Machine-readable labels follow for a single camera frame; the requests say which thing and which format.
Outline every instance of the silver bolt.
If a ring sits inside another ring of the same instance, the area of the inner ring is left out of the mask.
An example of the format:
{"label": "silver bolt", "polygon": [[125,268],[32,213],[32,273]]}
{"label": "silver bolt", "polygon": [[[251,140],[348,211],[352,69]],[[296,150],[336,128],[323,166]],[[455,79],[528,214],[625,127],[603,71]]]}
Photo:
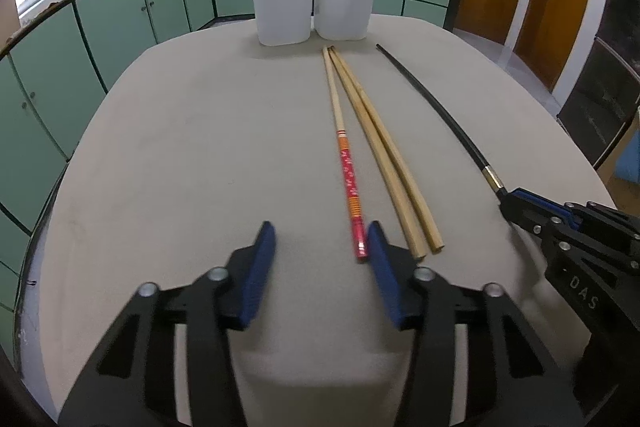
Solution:
{"label": "silver bolt", "polygon": [[158,285],[152,282],[145,282],[138,288],[138,295],[141,297],[150,297],[158,291]]}
{"label": "silver bolt", "polygon": [[229,277],[229,272],[226,270],[226,268],[222,268],[222,267],[212,268],[207,273],[207,277],[209,278],[209,280],[212,280],[215,282],[223,281],[227,277]]}
{"label": "silver bolt", "polygon": [[489,284],[485,284],[484,293],[489,295],[490,297],[502,297],[504,295],[504,288],[500,286],[497,282],[490,282]]}
{"label": "silver bolt", "polygon": [[436,272],[426,266],[418,266],[414,270],[414,278],[423,282],[433,281],[436,278]]}

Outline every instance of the white table surface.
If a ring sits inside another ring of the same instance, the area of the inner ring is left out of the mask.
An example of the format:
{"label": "white table surface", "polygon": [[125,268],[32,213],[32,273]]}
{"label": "white table surface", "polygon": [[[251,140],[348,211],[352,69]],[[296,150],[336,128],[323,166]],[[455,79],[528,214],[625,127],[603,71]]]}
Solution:
{"label": "white table surface", "polygon": [[[543,279],[535,241],[505,222],[462,145],[377,42],[447,107],[509,190],[612,206],[605,187],[545,109],[457,36],[373,16],[366,39],[338,44],[442,232],[443,252],[424,264],[458,285],[500,282],[570,367],[589,334]],[[248,331],[230,334],[250,425],[392,424],[412,333],[392,328],[370,268],[354,261],[326,44],[312,35],[268,48],[254,21],[225,25],[149,49],[111,89],[70,162],[46,240],[40,340],[57,407],[140,283],[188,284],[268,219],[278,247],[262,307]],[[339,90],[366,221],[404,246]],[[182,419],[184,395],[179,385]]]}

